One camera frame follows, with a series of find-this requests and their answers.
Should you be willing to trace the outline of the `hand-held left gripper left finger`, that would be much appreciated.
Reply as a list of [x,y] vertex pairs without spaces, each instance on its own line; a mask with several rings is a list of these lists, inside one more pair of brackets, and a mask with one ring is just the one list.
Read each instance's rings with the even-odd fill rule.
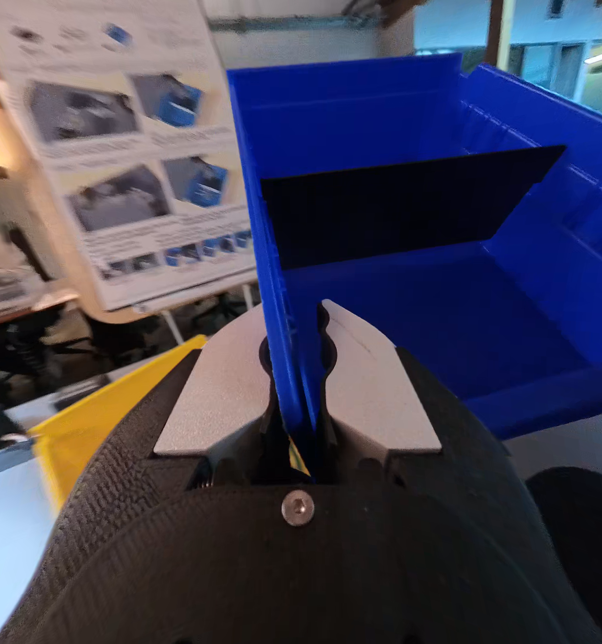
[[201,457],[213,470],[228,461],[252,483],[275,478],[283,467],[283,426],[263,305],[200,350],[153,452]]

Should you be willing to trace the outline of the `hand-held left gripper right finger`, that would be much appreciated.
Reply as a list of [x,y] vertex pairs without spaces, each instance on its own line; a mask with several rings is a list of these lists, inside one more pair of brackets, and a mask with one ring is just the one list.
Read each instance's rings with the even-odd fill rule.
[[350,479],[361,461],[385,470],[393,457],[440,454],[441,441],[396,345],[329,299],[318,305],[318,329],[327,476]]

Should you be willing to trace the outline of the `instruction poster board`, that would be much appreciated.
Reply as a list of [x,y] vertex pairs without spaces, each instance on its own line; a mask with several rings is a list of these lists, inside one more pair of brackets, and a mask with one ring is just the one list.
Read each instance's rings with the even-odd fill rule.
[[0,1],[0,100],[98,310],[146,315],[257,280],[201,1]]

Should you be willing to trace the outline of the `blue plastic bin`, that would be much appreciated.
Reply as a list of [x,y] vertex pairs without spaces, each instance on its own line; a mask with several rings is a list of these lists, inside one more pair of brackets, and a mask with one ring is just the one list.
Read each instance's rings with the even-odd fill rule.
[[[283,419],[320,413],[318,305],[410,352],[499,439],[602,414],[602,114],[460,53],[230,69]],[[283,270],[261,180],[566,145],[497,233]]]

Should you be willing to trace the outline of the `black bin divider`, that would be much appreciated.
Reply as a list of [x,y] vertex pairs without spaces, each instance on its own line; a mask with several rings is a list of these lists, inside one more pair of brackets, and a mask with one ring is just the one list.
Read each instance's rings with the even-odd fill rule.
[[493,237],[566,145],[262,179],[283,270]]

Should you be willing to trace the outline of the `yellow plastic bin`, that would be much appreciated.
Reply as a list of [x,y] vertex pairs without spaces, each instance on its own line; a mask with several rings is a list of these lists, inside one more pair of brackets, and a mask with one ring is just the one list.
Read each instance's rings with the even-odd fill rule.
[[[187,356],[198,353],[206,343],[198,335],[184,345],[149,360],[121,379],[75,403],[50,420],[35,427],[33,448],[45,478],[45,486],[55,512],[61,511],[88,463],[102,447],[105,456],[113,457],[116,468],[121,462],[137,465],[160,492],[191,490],[213,485],[213,468],[204,457],[157,457],[148,447],[148,439],[134,439],[133,409],[143,405],[145,396],[181,361],[192,366]],[[262,420],[249,428],[242,438],[247,443],[238,455],[222,457],[218,462],[220,484],[265,485],[303,481],[308,471],[291,439],[284,439],[277,408],[268,410]]]

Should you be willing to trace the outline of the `black wrist rest pad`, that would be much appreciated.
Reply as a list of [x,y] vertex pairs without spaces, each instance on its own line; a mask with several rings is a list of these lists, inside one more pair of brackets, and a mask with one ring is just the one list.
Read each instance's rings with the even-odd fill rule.
[[551,468],[526,485],[571,585],[602,629],[602,474]]

